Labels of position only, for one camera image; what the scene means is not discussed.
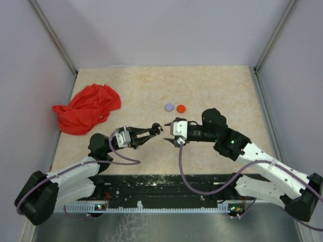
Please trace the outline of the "black round case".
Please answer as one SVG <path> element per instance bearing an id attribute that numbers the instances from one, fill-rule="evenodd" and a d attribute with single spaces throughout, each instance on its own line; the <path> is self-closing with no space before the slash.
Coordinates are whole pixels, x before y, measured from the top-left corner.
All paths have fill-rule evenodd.
<path id="1" fill-rule="evenodd" d="M 153 123 L 151 126 L 151 129 L 149 131 L 149 134 L 150 135 L 160 135 L 162 131 L 163 131 L 163 128 L 160 124 Z"/>

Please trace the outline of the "lilac earbud charging case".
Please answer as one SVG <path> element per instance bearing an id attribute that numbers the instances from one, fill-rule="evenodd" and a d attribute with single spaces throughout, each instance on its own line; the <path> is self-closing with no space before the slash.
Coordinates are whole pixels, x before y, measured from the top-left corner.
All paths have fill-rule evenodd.
<path id="1" fill-rule="evenodd" d="M 165 109 L 165 111 L 167 111 L 167 112 L 171 112 L 171 111 L 173 111 L 173 110 L 174 110 L 174 105 L 173 105 L 172 103 L 166 103 L 166 104 L 164 105 L 164 109 Z"/>

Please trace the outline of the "orange round case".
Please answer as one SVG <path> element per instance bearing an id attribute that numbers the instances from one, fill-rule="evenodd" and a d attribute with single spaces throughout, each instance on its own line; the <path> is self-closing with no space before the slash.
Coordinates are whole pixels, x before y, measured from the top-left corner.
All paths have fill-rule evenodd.
<path id="1" fill-rule="evenodd" d="M 182 104 L 178 105 L 176 108 L 178 113 L 184 113 L 186 111 L 186 107 Z"/>

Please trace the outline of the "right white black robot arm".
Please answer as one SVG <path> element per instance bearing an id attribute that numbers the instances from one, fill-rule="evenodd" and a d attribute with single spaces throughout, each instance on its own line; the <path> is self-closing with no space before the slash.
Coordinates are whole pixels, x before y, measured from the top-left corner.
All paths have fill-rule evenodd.
<path id="1" fill-rule="evenodd" d="M 304 174 L 288 167 L 261 150 L 250 138 L 231 129 L 227 119 L 216 109 L 209 108 L 201 115 L 202 123 L 175 118 L 167 125 L 173 136 L 167 141 L 180 149 L 189 142 L 211 142 L 221 156 L 243 165 L 252 166 L 266 180 L 235 173 L 220 188 L 203 192 L 193 188 L 182 178 L 188 189 L 200 195 L 213 195 L 225 189 L 230 199 L 240 196 L 253 197 L 278 205 L 289 215 L 302 222 L 309 222 L 318 201 L 322 201 L 322 176 Z"/>

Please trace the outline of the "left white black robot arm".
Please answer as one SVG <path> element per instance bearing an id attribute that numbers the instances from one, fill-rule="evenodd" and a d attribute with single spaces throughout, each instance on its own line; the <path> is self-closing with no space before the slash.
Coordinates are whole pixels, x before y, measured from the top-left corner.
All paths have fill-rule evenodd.
<path id="1" fill-rule="evenodd" d="M 101 199 L 105 188 L 98 175 L 116 164 L 110 153 L 120 156 L 120 149 L 137 149 L 162 130 L 160 124 L 154 123 L 147 129 L 123 126 L 110 136 L 93 134 L 88 145 L 90 152 L 81 161 L 56 172 L 39 170 L 31 174 L 14 201 L 16 212 L 38 226 L 57 208 L 83 198 Z"/>

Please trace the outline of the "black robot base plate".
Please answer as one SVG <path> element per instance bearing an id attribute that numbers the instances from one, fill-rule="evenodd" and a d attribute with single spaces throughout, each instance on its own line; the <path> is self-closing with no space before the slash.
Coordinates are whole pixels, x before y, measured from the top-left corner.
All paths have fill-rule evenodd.
<path id="1" fill-rule="evenodd" d="M 135 208 L 141 202 L 148 209 L 216 208 L 219 203 L 241 201 L 233 185 L 215 195 L 194 193 L 180 175 L 99 175 L 98 191 L 88 201 L 107 202 L 109 208 Z"/>

